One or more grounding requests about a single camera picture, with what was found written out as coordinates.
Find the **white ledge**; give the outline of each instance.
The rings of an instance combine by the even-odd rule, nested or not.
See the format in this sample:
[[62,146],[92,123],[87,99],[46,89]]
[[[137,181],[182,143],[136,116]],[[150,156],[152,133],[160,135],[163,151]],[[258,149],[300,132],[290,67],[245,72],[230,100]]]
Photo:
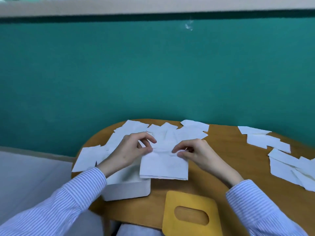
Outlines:
[[315,9],[315,0],[38,0],[0,3],[0,17]]

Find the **round table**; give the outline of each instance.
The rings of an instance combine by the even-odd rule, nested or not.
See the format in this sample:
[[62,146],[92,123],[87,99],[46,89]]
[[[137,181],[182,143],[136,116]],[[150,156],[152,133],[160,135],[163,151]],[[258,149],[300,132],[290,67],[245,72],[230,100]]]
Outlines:
[[[182,126],[179,121],[136,120],[159,126],[165,122],[179,127]],[[124,122],[120,122],[104,128],[92,136],[82,147],[105,145],[113,130],[123,124]],[[315,157],[315,149],[313,148],[274,132],[270,135],[289,143],[291,145],[291,155],[294,157],[303,156],[308,159]],[[253,180],[289,218],[303,227],[309,235],[315,235],[313,226],[315,192],[306,191],[304,188],[275,177],[270,173],[268,153],[272,150],[271,147],[263,149],[247,144],[246,135],[242,135],[238,128],[233,126],[210,124],[208,136],[205,140],[243,178]],[[72,178],[77,174],[79,172],[73,172]],[[104,202],[99,197],[89,209],[106,219],[161,229],[166,193],[168,190],[177,190],[213,198],[218,205],[223,235],[248,235],[225,198],[228,189],[223,183],[200,170],[193,162],[189,162],[188,178],[188,181],[152,179],[151,193],[147,197],[110,202]]]

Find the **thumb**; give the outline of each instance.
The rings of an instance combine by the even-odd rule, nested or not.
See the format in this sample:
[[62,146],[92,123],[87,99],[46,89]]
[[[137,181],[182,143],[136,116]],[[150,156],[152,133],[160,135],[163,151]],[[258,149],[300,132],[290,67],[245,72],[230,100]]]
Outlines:
[[194,158],[194,154],[191,152],[187,152],[187,151],[181,151],[177,154],[177,156],[180,158],[187,158],[190,160],[193,160],[193,158]]
[[138,149],[139,155],[144,156],[146,154],[149,154],[153,151],[152,147],[142,147]]

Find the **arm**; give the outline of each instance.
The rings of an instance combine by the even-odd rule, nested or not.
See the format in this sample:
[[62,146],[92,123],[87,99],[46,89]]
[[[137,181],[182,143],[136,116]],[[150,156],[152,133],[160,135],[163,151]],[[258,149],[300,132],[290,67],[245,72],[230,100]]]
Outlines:
[[194,161],[230,189],[226,193],[227,201],[250,235],[307,236],[306,232],[290,220],[254,182],[244,180],[205,140],[182,141],[172,152],[187,148],[188,151],[179,152],[178,156]]
[[[106,177],[129,166],[137,157],[152,151],[146,132],[126,135],[113,153],[97,167],[90,167],[56,190],[35,207],[25,210],[0,226],[6,236],[61,236],[88,209],[106,186]],[[141,147],[141,140],[146,147]]]

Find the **shirt sleeve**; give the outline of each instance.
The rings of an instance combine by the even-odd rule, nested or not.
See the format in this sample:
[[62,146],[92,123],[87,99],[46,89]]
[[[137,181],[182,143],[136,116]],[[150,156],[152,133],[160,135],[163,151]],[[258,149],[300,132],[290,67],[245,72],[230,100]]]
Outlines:
[[307,236],[251,180],[232,187],[226,198],[250,235]]
[[65,183],[52,196],[0,226],[0,235],[64,235],[106,186],[104,174],[90,167]]

